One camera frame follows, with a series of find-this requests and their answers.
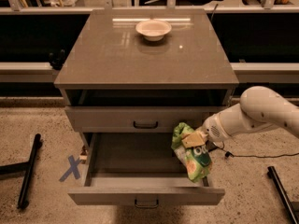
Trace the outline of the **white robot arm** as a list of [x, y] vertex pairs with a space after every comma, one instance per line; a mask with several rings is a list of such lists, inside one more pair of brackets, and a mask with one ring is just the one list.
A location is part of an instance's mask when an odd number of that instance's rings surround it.
[[186, 148], [206, 141], [220, 142], [242, 133], [257, 133], [276, 127], [299, 137], [299, 107], [275, 91], [255, 86], [246, 89], [238, 104], [207, 118], [201, 127], [182, 139]]

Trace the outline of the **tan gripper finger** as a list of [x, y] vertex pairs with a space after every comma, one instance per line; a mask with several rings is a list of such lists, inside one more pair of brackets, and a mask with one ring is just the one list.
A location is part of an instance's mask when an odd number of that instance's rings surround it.
[[201, 131], [194, 131], [182, 139], [183, 146], [186, 148], [202, 146], [206, 141], [207, 134]]

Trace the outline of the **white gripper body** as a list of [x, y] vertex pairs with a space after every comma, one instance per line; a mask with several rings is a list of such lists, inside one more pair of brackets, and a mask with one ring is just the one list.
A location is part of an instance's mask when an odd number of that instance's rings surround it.
[[222, 142], [231, 138], [221, 125], [220, 114], [214, 114], [207, 118], [201, 126], [201, 131], [211, 142]]

